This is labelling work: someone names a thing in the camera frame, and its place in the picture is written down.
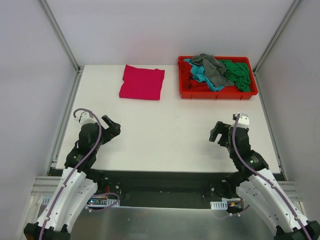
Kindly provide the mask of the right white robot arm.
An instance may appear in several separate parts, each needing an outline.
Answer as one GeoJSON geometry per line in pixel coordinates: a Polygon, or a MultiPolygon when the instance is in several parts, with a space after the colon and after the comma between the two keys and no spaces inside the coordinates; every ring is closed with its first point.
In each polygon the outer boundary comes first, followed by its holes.
{"type": "Polygon", "coordinates": [[[218,196],[242,198],[268,226],[275,240],[318,240],[320,224],[309,220],[290,200],[263,157],[251,149],[249,128],[218,121],[209,141],[227,148],[237,171],[216,187],[218,196]]]}

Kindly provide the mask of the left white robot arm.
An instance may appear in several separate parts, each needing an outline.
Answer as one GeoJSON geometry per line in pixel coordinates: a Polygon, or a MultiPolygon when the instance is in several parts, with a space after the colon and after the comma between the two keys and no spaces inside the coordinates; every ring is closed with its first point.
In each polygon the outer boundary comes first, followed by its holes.
{"type": "Polygon", "coordinates": [[[51,200],[34,223],[27,223],[23,234],[28,240],[69,240],[73,226],[94,195],[109,196],[102,171],[93,169],[100,147],[121,133],[120,124],[107,115],[101,118],[90,111],[77,118],[81,125],[78,139],[66,156],[64,169],[51,200]]]}

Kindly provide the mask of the magenta t shirt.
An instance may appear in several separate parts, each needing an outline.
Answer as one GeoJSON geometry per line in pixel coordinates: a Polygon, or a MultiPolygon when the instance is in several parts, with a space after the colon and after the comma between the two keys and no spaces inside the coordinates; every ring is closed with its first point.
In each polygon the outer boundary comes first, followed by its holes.
{"type": "Polygon", "coordinates": [[[126,65],[119,97],[124,99],[159,101],[165,70],[137,68],[126,65]]]}

